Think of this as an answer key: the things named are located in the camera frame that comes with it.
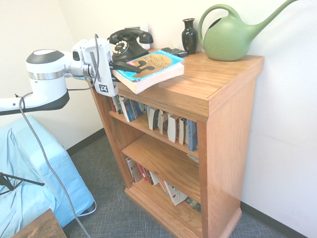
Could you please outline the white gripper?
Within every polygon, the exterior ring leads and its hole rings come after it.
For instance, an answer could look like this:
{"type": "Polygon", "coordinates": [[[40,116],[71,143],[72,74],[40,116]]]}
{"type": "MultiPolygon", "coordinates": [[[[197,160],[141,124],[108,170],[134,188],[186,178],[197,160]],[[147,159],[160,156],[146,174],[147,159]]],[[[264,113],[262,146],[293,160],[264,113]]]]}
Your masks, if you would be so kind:
{"type": "Polygon", "coordinates": [[[111,48],[104,38],[88,40],[82,48],[84,63],[90,66],[89,75],[95,78],[98,67],[97,79],[95,80],[95,90],[105,96],[116,96],[118,87],[116,78],[112,76],[111,70],[123,70],[139,73],[142,70],[136,66],[121,61],[112,61],[111,48]]]}

